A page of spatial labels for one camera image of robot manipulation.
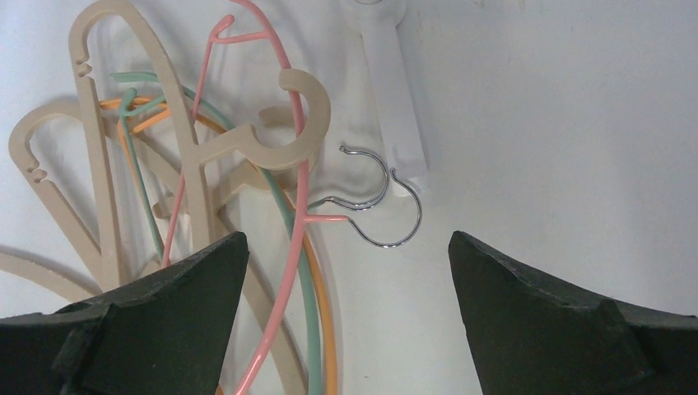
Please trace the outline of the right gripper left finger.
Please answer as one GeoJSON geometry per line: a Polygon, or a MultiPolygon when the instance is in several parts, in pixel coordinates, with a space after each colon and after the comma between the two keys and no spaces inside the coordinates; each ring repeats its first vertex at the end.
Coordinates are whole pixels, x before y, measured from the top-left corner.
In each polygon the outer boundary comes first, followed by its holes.
{"type": "Polygon", "coordinates": [[[213,394],[248,267],[241,232],[53,314],[1,321],[4,394],[213,394]]]}

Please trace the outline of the pink wire hanger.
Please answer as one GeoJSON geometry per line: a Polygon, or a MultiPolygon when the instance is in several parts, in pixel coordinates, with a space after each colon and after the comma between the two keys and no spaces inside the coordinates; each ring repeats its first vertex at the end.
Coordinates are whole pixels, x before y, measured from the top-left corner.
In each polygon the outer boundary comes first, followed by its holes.
{"type": "Polygon", "coordinates": [[[309,223],[346,222],[351,225],[354,231],[367,243],[383,249],[392,249],[404,245],[419,230],[423,209],[421,200],[417,196],[415,190],[398,179],[396,170],[391,168],[387,171],[389,180],[408,191],[416,204],[416,223],[410,233],[399,241],[380,243],[377,240],[371,239],[349,216],[309,214],[309,159],[317,151],[328,132],[331,117],[331,105],[328,93],[315,77],[305,71],[294,69],[291,66],[277,32],[263,11],[251,1],[242,1],[240,5],[255,15],[262,29],[258,32],[245,35],[223,37],[221,36],[221,32],[226,30],[235,21],[232,15],[224,16],[212,28],[207,41],[192,111],[186,119],[191,123],[198,114],[208,62],[214,44],[237,44],[254,40],[267,40],[271,43],[281,66],[278,84],[283,90],[287,91],[291,99],[291,114],[295,125],[296,138],[293,142],[284,147],[267,147],[257,139],[255,129],[252,125],[242,124],[224,132],[216,139],[209,141],[206,145],[209,152],[198,161],[197,165],[199,168],[195,171],[183,170],[179,177],[179,185],[172,211],[170,228],[173,230],[176,227],[184,190],[186,188],[194,188],[196,185],[205,187],[207,184],[203,178],[203,171],[201,168],[208,161],[214,160],[218,156],[226,154],[228,151],[240,151],[252,164],[259,167],[265,175],[270,174],[273,170],[297,169],[296,205],[293,216],[294,222],[291,232],[291,245],[287,255],[282,283],[280,284],[268,322],[264,328],[262,339],[254,352],[254,356],[248,363],[243,378],[237,384],[235,390],[238,394],[246,394],[252,387],[258,372],[261,370],[272,348],[272,343],[276,338],[277,332],[282,325],[282,320],[284,319],[288,300],[290,299],[295,281],[300,254],[303,251],[303,238],[305,236],[306,226],[309,223]]]}

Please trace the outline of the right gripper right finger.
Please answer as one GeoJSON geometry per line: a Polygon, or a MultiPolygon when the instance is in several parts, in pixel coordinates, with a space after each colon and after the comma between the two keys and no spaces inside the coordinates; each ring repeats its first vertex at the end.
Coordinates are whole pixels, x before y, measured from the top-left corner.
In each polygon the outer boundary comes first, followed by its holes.
{"type": "Polygon", "coordinates": [[[696,393],[696,316],[586,290],[462,231],[448,254],[485,394],[696,393]]]}

